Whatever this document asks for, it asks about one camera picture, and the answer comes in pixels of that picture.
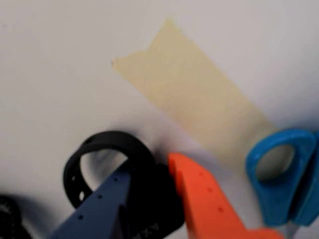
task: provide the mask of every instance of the black ring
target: black ring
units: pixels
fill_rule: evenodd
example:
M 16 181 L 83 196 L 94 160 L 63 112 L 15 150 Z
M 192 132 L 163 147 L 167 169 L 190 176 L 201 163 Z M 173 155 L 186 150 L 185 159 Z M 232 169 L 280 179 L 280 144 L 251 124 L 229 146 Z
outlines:
M 107 131 L 95 134 L 86 139 L 79 149 L 70 157 L 64 167 L 63 184 L 67 197 L 77 208 L 92 194 L 86 184 L 80 168 L 81 156 L 101 149 L 114 149 L 125 154 L 128 160 L 137 168 L 149 167 L 155 164 L 149 149 L 134 136 L 121 131 Z

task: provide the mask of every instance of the orange plastic part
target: orange plastic part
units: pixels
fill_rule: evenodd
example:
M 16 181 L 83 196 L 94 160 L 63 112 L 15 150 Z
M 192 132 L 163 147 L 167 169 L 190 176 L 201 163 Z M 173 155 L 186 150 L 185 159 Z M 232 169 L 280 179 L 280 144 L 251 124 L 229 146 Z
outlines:
M 192 159 L 171 153 L 168 166 L 183 200 L 190 239 L 284 239 L 271 229 L 247 230 L 216 179 Z

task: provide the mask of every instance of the dark blue object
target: dark blue object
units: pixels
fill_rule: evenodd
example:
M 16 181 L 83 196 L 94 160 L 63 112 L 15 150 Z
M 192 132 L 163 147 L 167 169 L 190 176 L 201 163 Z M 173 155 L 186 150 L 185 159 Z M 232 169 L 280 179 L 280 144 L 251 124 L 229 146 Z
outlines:
M 289 168 L 275 179 L 260 182 L 256 177 L 259 160 L 280 145 L 290 145 L 295 150 Z M 313 157 L 316 147 L 317 139 L 313 133 L 289 129 L 265 138 L 248 154 L 246 171 L 257 193 L 266 225 L 280 226 L 290 218 L 299 225 L 308 225 L 318 215 L 319 163 L 318 157 Z
M 48 238 L 126 239 L 120 221 L 130 188 L 130 169 L 122 165 Z

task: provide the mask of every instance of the scissors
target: scissors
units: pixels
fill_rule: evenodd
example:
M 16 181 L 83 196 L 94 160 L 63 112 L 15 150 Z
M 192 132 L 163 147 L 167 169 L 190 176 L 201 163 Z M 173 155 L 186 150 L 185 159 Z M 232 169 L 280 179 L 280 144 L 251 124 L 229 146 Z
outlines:
M 264 223 L 278 227 L 288 221 L 309 226 L 319 214 L 319 132 L 288 129 L 257 143 L 246 159 L 246 172 L 256 191 Z M 288 169 L 261 182 L 256 176 L 260 159 L 271 149 L 290 145 L 294 156 Z

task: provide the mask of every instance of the masking tape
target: masking tape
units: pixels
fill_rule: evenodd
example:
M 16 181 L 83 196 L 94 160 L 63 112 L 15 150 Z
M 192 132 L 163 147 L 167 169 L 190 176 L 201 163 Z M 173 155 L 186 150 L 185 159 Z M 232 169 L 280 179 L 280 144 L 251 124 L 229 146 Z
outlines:
M 231 169 L 243 171 L 251 147 L 276 131 L 171 20 L 146 51 L 115 59 L 113 67 Z

